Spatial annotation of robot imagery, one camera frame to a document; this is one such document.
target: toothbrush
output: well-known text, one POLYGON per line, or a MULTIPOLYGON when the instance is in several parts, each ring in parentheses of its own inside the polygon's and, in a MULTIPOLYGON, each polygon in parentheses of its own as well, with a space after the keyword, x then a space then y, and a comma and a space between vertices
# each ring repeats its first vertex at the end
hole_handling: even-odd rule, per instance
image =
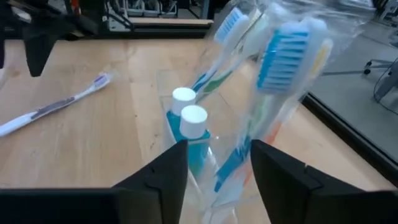
MULTIPOLYGON (((268 10, 278 17, 289 16, 289 12, 277 3, 271 3, 268 10)), ((266 39, 266 29, 269 24, 269 18, 256 9, 253 12, 252 20, 248 32, 244 35, 244 40, 238 44, 238 59, 226 71, 217 77, 213 77, 203 88, 202 94, 197 98, 197 103, 204 100, 212 91, 219 88, 228 77, 239 68, 239 66, 250 56, 258 53, 259 46, 266 39)))
POLYGON ((221 84, 244 62, 248 57, 254 55, 259 51, 259 43, 264 41, 265 33, 264 30, 267 27, 267 17, 262 15, 250 28, 247 36, 242 41, 242 45, 239 48, 238 59, 221 75, 213 77, 203 90, 201 91, 201 97, 197 99, 197 103, 204 100, 208 94, 220 87, 221 84))
POLYGON ((199 79, 191 87, 192 90, 198 92, 222 66, 226 57, 230 56, 235 46, 238 44, 242 35, 247 29, 250 20, 238 8, 233 10, 225 17, 223 23, 216 31, 214 36, 215 42, 222 46, 220 56, 211 65, 210 69, 199 77, 199 79))
POLYGON ((94 80, 93 84, 89 88, 87 88, 85 91, 80 92, 79 94, 77 94, 73 97, 52 103, 46 107, 38 109, 37 111, 22 115, 18 118, 13 119, 12 121, 7 122, 6 124, 1 125, 0 126, 0 137, 3 137, 19 128, 47 115, 47 114, 50 114, 54 111, 58 111, 59 109, 64 108, 64 107, 82 99, 83 97, 102 89, 110 81, 111 81, 111 76, 107 73, 102 73, 100 76, 98 76, 94 80))
POLYGON ((217 172, 216 192, 247 158, 250 140, 263 137, 285 101, 304 86, 326 31, 325 22, 307 18, 302 22, 286 22, 274 32, 257 78, 247 134, 217 172))

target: clear plastic packaging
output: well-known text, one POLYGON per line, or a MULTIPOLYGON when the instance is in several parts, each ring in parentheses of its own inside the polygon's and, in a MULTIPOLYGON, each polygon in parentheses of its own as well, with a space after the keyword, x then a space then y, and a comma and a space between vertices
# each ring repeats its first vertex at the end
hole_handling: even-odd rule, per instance
MULTIPOLYGON (((176 142, 166 115, 172 105, 171 92, 182 86, 183 82, 181 80, 187 77, 187 73, 189 71, 166 70, 160 71, 157 74, 159 100, 164 114, 163 133, 165 149, 176 142)), ((223 212, 218 212, 217 215, 210 215, 208 217, 209 214, 212 214, 211 209, 213 206, 211 205, 214 203, 214 198, 218 197, 216 192, 213 190, 209 191, 208 189, 214 187, 216 181, 215 174, 220 168, 220 164, 224 163, 231 153, 236 134, 238 133, 239 119, 219 94, 211 95, 202 102, 201 106, 208 112, 207 130, 211 134, 211 138, 189 141, 188 150, 190 150, 190 153, 192 152, 191 150, 198 149, 198 147, 195 147, 197 145, 206 145, 208 148, 205 157, 202 158, 203 164, 200 173, 196 174, 192 170, 189 172, 183 210, 198 217, 199 223, 219 223, 215 220, 235 217, 234 208, 229 207, 229 209, 224 209, 223 212)))
POLYGON ((205 197, 212 200, 204 203, 205 211, 209 211, 203 214, 204 223, 222 223, 227 216, 219 214, 215 217, 215 213, 225 207, 244 203, 241 195, 252 176, 248 161, 250 140, 262 139, 273 143, 280 127, 289 119, 325 65, 349 46, 362 31, 361 25, 370 20, 373 11, 371 2, 271 0, 233 1, 221 12, 221 20, 216 21, 209 31, 206 49, 197 69, 188 76, 191 79, 188 78, 185 86, 200 94, 197 103, 202 104, 202 100, 205 102, 208 97, 217 94, 212 92, 217 91, 224 82, 224 79, 217 78, 227 74, 227 79, 244 63, 254 62, 257 66, 254 69, 256 71, 251 74, 249 107, 241 121, 239 136, 231 139, 233 148, 225 150, 230 154, 227 159, 223 159, 225 162, 219 165, 216 176, 209 177, 207 185, 203 185, 203 188, 207 189, 206 192, 213 194, 212 197, 205 197), (236 8, 249 18, 250 23, 246 30, 240 33, 241 36, 234 43, 233 49, 227 50, 226 54, 225 45, 217 41, 215 36, 220 28, 223 28, 220 21, 227 20, 236 8), (248 41, 255 32, 261 34, 262 39, 248 41), (293 40, 296 42, 292 45, 289 45, 292 42, 281 44, 280 40, 287 35, 294 35, 296 39, 293 40), (247 45, 253 42, 256 43, 257 52, 247 50, 250 54, 241 57, 243 60, 239 61, 239 57, 245 53, 245 48, 249 49, 247 45), (291 78, 290 73, 286 73, 282 74, 283 77, 273 77, 276 78, 271 80, 274 83, 270 80, 265 82, 265 70, 268 68, 274 66, 278 68, 275 71, 285 71, 284 68, 275 67, 275 64, 294 64, 297 66, 294 73, 300 75, 291 78), (207 88, 207 85, 215 80, 218 83, 212 83, 211 88, 207 88))

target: wooden tabletop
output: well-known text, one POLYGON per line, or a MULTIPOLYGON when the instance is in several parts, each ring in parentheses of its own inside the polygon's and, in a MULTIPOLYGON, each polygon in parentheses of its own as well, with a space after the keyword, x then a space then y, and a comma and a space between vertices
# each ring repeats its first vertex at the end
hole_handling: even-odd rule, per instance
MULTIPOLYGON (((165 150, 156 74, 192 70, 203 46, 202 40, 60 41, 43 75, 32 78, 21 43, 7 42, 0 123, 84 90, 103 70, 113 71, 114 80, 1 138, 0 187, 110 187, 139 170, 165 150)), ((220 90, 237 114, 247 97, 245 69, 220 90)), ((274 146, 361 189, 394 188, 303 106, 274 146)))

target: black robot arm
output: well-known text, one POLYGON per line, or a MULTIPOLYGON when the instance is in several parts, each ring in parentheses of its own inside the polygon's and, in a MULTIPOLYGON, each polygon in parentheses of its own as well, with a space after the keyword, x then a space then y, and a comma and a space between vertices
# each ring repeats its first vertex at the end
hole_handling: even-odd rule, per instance
POLYGON ((98 33, 98 26, 79 14, 66 14, 48 0, 3 0, 0 3, 0 65, 4 66, 4 30, 9 25, 21 28, 27 64, 33 77, 40 76, 58 39, 79 40, 98 33), (30 19, 15 13, 20 9, 30 19))
POLYGON ((397 191, 365 192, 259 140, 251 162, 272 224, 398 223, 397 191))

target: blue liquid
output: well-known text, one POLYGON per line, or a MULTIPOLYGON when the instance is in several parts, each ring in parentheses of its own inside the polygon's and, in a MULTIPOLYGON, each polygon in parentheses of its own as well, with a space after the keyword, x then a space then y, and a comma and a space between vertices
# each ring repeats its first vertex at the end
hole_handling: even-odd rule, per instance
MULTIPOLYGON (((183 139, 187 139, 182 136, 180 133, 180 123, 181 117, 173 114, 171 111, 168 111, 166 114, 167 121, 169 122, 169 126, 172 130, 172 134, 174 139, 178 142, 183 139)), ((198 139, 187 139, 189 142, 198 141, 198 140, 206 140, 210 138, 210 133, 206 130, 202 137, 198 139)), ((192 144, 190 143, 188 146, 188 166, 191 170, 194 178, 197 178, 201 171, 203 170, 203 166, 205 165, 205 159, 207 156, 208 143, 201 142, 192 144)))

